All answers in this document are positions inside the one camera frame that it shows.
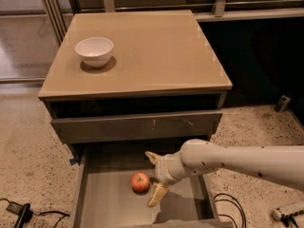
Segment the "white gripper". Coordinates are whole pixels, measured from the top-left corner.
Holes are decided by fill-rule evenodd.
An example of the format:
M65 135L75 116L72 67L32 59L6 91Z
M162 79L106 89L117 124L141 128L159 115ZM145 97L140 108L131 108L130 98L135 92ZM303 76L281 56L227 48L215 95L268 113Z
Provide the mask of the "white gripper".
M153 184L153 193L147 203L148 207L154 207L167 194L168 186L174 185L190 175L190 168L182 162L180 152L164 156L150 151L145 151L144 154L155 165L156 177L160 181Z

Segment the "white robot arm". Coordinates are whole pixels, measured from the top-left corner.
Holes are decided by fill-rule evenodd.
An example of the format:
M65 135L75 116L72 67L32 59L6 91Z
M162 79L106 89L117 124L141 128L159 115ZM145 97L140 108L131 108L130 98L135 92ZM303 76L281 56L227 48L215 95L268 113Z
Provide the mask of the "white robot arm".
M199 139L185 142L174 154L147 151L156 179L150 207L158 205L169 187L181 180L225 168L240 174L304 190L304 146L220 146Z

